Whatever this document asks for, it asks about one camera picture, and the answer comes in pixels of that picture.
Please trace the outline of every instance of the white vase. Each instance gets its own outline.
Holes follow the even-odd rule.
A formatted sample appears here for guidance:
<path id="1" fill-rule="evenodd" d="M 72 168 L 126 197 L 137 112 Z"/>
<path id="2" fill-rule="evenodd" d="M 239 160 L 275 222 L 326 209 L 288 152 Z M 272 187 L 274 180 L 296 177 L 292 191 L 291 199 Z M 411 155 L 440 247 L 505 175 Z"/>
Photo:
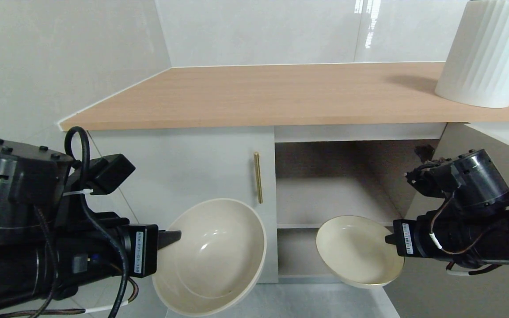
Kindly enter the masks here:
<path id="1" fill-rule="evenodd" d="M 435 93 L 468 105 L 509 106 L 509 0 L 467 3 Z"/>

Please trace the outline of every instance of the floor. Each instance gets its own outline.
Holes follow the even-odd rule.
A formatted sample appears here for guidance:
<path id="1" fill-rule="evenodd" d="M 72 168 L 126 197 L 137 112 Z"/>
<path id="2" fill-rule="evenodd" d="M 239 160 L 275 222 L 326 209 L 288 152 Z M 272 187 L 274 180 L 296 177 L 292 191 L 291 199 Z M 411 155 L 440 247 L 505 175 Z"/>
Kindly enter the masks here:
<path id="1" fill-rule="evenodd" d="M 113 299 L 116 281 L 107 282 L 99 298 Z M 138 281 L 139 297 L 122 307 L 118 318 L 183 318 L 168 310 L 158 299 L 150 279 Z M 49 308 L 80 308 L 85 299 L 80 294 L 73 299 L 52 302 Z M 2 310 L 26 310 L 37 308 L 42 300 Z M 77 315 L 77 318 L 107 318 L 109 312 Z M 345 284 L 258 284 L 239 304 L 210 318 L 399 318 L 396 309 L 382 290 L 365 290 Z"/>

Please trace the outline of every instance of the door handle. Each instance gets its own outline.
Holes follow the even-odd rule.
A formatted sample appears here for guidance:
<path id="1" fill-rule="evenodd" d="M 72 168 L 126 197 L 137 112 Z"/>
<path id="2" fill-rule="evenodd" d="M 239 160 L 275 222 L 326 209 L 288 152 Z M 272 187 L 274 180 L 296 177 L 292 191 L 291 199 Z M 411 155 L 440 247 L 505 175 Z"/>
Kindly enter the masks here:
<path id="1" fill-rule="evenodd" d="M 260 154 L 258 152 L 254 153 L 254 173 L 256 175 L 256 187 L 258 191 L 258 203 L 262 204 L 262 181 L 260 175 Z"/>

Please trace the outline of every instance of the cream bowl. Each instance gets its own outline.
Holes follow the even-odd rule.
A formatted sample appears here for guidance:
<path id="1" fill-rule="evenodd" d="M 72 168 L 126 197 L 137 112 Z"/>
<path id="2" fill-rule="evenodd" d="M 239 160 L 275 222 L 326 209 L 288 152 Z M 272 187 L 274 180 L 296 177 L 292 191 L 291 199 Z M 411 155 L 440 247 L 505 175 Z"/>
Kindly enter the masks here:
<path id="1" fill-rule="evenodd" d="M 358 288 L 384 286 L 404 267 L 396 246 L 384 242 L 390 231 L 359 216 L 339 216 L 317 232 L 317 251 L 329 270 L 345 284 Z"/>
<path id="2" fill-rule="evenodd" d="M 182 238 L 158 251 L 158 297 L 178 314 L 206 316 L 244 298 L 260 277 L 266 232 L 248 205 L 214 199 L 184 212 L 168 229 Z"/>

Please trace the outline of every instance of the wooden countertop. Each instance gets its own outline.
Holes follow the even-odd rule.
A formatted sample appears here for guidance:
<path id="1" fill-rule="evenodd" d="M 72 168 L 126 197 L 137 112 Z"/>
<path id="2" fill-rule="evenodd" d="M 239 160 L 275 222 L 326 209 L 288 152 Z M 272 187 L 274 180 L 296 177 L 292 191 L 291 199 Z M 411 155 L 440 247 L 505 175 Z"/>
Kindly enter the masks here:
<path id="1" fill-rule="evenodd" d="M 444 63 L 172 68 L 66 119 L 88 130 L 509 121 L 434 94 Z"/>

